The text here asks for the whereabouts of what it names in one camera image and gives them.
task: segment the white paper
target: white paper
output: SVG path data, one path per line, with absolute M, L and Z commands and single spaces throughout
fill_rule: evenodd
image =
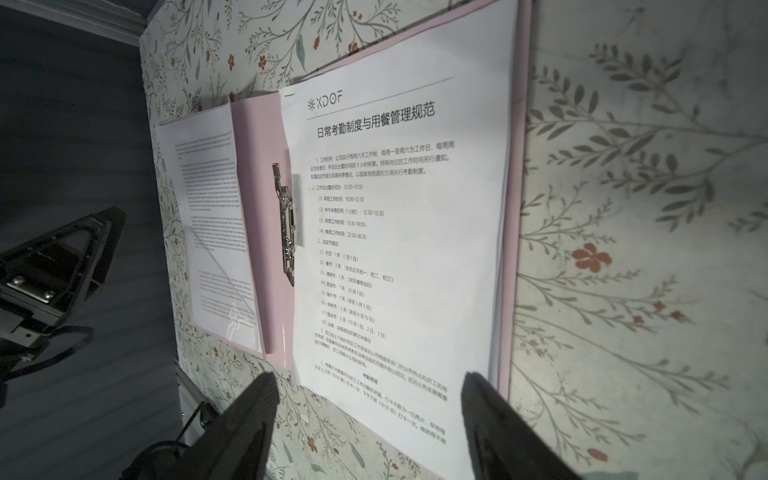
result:
M 473 476 L 461 388 L 492 355 L 516 12 L 496 2 L 281 91 L 296 376 L 448 479 Z
M 230 106 L 163 125 L 157 138 L 184 228 L 192 320 L 261 354 Z

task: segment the red petal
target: red petal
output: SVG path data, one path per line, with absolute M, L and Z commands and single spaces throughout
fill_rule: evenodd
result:
M 581 260 L 582 258 L 591 257 L 589 252 L 587 252 L 586 250 L 576 250 L 571 255 L 573 255 L 573 257 L 576 260 Z
M 605 252 L 598 253 L 597 255 L 594 256 L 594 258 L 600 260 L 602 263 L 605 263 L 606 265 L 611 265 L 611 263 L 613 263 L 614 261 L 614 259 L 612 259 L 611 256 Z
M 588 259 L 588 260 L 580 260 L 580 261 L 576 262 L 576 267 L 577 268 L 581 268 L 582 270 L 585 270 L 585 269 L 589 268 L 590 266 L 592 266 L 592 259 L 591 258 Z
M 589 455 L 592 455 L 592 458 L 594 458 L 595 460 L 600 460 L 601 462 L 608 461 L 608 455 L 605 455 L 603 452 L 601 452 L 598 449 L 589 449 L 587 450 L 587 453 Z

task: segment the metal clip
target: metal clip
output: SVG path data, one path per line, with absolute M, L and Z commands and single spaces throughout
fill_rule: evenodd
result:
M 280 231 L 283 238 L 283 272 L 288 276 L 293 286 L 293 254 L 296 252 L 296 244 L 293 237 L 296 233 L 296 224 L 293 222 L 293 198 L 288 193 L 288 187 L 280 184 L 280 166 L 272 164 L 272 172 L 275 175 L 275 191 L 277 200 L 280 201 Z

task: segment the xdof logo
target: xdof logo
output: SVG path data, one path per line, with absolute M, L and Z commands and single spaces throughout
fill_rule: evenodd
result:
M 327 107 L 328 105 L 335 105 L 341 101 L 341 90 L 332 91 L 328 95 L 321 95 L 319 97 L 310 98 L 307 107 L 310 111 L 315 111 L 317 108 Z

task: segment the floral tablecloth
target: floral tablecloth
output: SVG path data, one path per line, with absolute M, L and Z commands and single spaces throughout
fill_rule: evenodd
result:
M 167 0 L 141 38 L 153 140 L 452 6 Z M 768 472 L 767 16 L 746 0 L 535 3 L 510 395 L 586 478 Z M 189 323 L 154 146 L 179 361 L 223 409 L 273 368 Z M 434 478 L 278 374 L 272 477 Z

